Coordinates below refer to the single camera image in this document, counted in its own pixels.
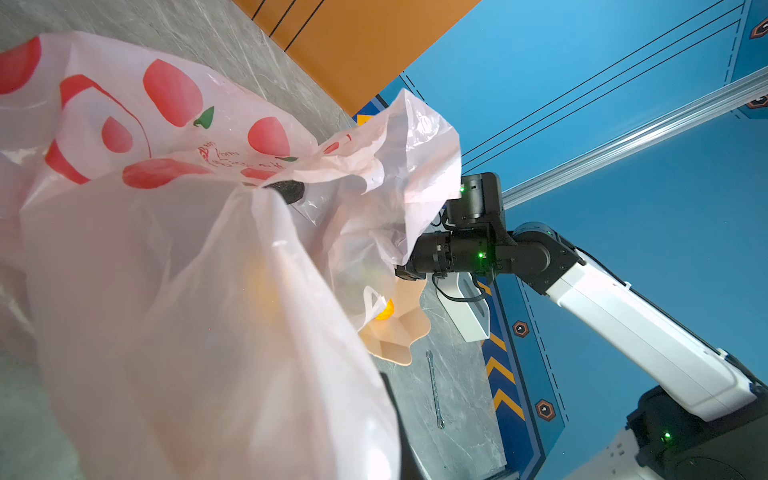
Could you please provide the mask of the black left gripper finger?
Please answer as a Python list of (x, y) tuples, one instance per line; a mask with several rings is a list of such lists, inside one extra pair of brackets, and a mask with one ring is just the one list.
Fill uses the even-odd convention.
[(419, 467), (419, 464), (417, 462), (417, 458), (414, 455), (414, 452), (410, 446), (410, 443), (407, 438), (406, 430), (403, 424), (402, 416), (400, 414), (399, 407), (396, 402), (396, 398), (391, 386), (391, 382), (389, 380), (389, 377), (385, 373), (380, 374), (381, 379), (384, 383), (384, 386), (386, 388), (388, 397), (394, 407), (396, 418), (398, 422), (398, 433), (399, 433), (399, 441), (401, 445), (401, 454), (400, 454), (400, 479), (401, 480), (423, 480), (423, 473)]

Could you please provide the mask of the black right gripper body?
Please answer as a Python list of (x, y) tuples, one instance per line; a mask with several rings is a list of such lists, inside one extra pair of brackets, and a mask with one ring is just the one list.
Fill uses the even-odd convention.
[(411, 263), (406, 265), (397, 265), (395, 267), (395, 275), (398, 278), (407, 281), (418, 281), (426, 279), (426, 274), (419, 272)]

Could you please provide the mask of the dark avocado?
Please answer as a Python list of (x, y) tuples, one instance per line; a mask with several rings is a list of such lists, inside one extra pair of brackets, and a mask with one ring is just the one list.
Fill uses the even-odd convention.
[(295, 180), (270, 183), (268, 185), (264, 185), (264, 188), (277, 192), (288, 205), (302, 200), (306, 192), (305, 184)]

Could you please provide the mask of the pink printed plastic bag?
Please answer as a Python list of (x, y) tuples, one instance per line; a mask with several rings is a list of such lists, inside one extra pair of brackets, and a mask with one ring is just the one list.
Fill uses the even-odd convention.
[(460, 173), (407, 92), (319, 142), (207, 66), (38, 35), (1, 55), (1, 342), (89, 479), (399, 479), (359, 332)]

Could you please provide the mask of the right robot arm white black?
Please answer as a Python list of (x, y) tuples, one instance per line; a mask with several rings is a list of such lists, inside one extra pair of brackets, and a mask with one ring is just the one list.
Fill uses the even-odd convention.
[(684, 410), (713, 421), (754, 402), (761, 386), (717, 350), (618, 279), (549, 226), (506, 227), (500, 179), (462, 177), (446, 202), (442, 230), (421, 235), (396, 269), (407, 280), (468, 273), (489, 281), (516, 276), (582, 320), (638, 365)]

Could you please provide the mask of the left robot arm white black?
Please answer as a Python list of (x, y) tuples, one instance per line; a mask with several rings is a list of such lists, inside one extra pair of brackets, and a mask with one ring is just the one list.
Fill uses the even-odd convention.
[[(522, 380), (495, 361), (481, 392), (465, 384), (450, 391), (466, 398), (451, 408), (448, 390), (429, 375), (436, 428), (449, 440), (467, 429), (450, 420), (475, 406), (490, 412), (501, 435), (504, 467), (497, 479), (537, 479), (552, 459), (555, 441), (548, 426), (564, 414), (551, 398), (538, 404), (519, 392)], [(725, 351), (679, 366), (647, 362), (657, 386), (644, 393), (614, 441), (569, 473), (571, 479), (764, 479), (767, 476), (767, 386)]]

